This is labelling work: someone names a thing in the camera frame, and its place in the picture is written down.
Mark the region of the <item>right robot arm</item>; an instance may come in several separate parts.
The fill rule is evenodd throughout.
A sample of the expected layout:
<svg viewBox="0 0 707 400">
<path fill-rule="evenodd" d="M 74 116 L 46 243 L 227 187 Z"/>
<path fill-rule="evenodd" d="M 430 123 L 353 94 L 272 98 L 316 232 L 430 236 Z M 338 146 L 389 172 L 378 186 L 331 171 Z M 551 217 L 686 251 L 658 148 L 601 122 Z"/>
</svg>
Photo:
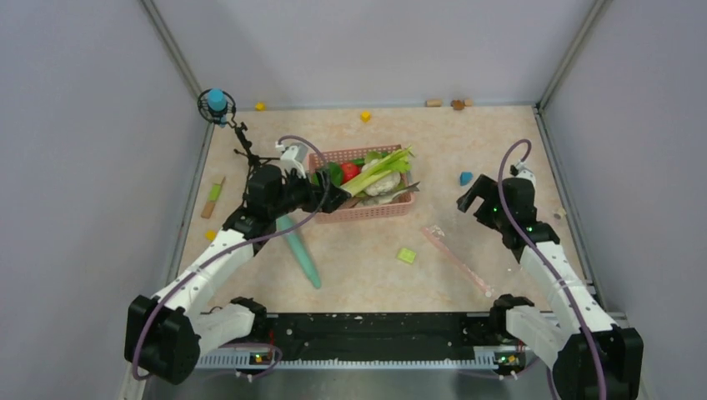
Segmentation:
<svg viewBox="0 0 707 400">
<path fill-rule="evenodd" d="M 532 301 L 504 294 L 490 311 L 489 333 L 499 343 L 518 339 L 549 369 L 560 399 L 636 399 L 644 342 L 621 327 L 571 267 L 554 228 L 537 218 L 534 181 L 517 175 L 496 182 L 480 175 L 457 201 L 459 211 L 481 204 L 476 220 L 503 245 L 546 296 L 550 322 Z"/>
</svg>

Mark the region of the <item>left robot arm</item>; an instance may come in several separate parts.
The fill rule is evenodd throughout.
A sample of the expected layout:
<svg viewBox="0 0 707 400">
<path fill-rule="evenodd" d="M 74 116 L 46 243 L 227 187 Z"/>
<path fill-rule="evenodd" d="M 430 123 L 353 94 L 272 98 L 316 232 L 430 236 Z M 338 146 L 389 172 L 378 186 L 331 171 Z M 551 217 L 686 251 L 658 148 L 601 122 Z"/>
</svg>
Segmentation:
<svg viewBox="0 0 707 400">
<path fill-rule="evenodd" d="M 202 255 L 154 295 L 132 300 L 124 357 L 135 380 L 157 377 L 180 384 L 201 355 L 235 338 L 252 345 L 264 340 L 268 324 L 250 308 L 229 304 L 211 315 L 203 309 L 239 267 L 280 236 L 278 218 L 297 209 L 311 218 L 332 213 L 353 196 L 333 184 L 328 172 L 315 175 L 316 182 L 311 182 L 294 168 L 282 171 L 268 164 L 255 169 L 245 184 L 243 203 Z"/>
</svg>

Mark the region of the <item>green celery stalk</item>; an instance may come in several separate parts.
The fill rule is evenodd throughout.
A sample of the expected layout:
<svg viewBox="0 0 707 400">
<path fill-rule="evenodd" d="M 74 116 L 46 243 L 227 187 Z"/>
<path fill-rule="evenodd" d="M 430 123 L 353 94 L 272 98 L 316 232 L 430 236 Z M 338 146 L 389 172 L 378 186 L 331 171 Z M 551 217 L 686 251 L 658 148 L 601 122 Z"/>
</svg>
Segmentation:
<svg viewBox="0 0 707 400">
<path fill-rule="evenodd" d="M 365 193 L 364 189 L 368 185 L 375 183 L 391 172 L 400 173 L 402 182 L 403 175 L 411 170 L 409 161 L 411 157 L 411 147 L 405 147 L 392 151 L 385 157 L 371 159 L 370 162 L 362 167 L 357 177 L 343 183 L 340 187 L 350 192 L 352 196 L 358 196 L 360 193 Z"/>
</svg>

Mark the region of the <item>clear pink zip bag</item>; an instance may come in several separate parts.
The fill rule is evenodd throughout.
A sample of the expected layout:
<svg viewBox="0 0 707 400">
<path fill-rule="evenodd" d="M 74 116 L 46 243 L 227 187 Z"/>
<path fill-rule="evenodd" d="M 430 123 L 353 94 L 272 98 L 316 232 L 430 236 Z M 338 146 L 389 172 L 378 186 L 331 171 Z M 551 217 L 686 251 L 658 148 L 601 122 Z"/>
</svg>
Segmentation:
<svg viewBox="0 0 707 400">
<path fill-rule="evenodd" d="M 470 214 L 454 212 L 423 222 L 421 233 L 481 294 L 524 294 L 524 273 L 498 232 Z"/>
</svg>

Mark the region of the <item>green bell pepper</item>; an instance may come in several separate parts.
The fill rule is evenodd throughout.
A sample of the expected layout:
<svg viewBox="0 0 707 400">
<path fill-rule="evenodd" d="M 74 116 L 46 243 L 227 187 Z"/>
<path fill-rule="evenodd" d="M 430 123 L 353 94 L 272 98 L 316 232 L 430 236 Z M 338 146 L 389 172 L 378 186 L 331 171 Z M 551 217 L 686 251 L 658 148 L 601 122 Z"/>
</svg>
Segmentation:
<svg viewBox="0 0 707 400">
<path fill-rule="evenodd" d="M 339 187 L 343 183 L 343 169 L 335 162 L 328 162 L 325 167 L 319 167 L 312 173 L 312 183 L 320 185 L 326 178 L 331 184 Z"/>
</svg>

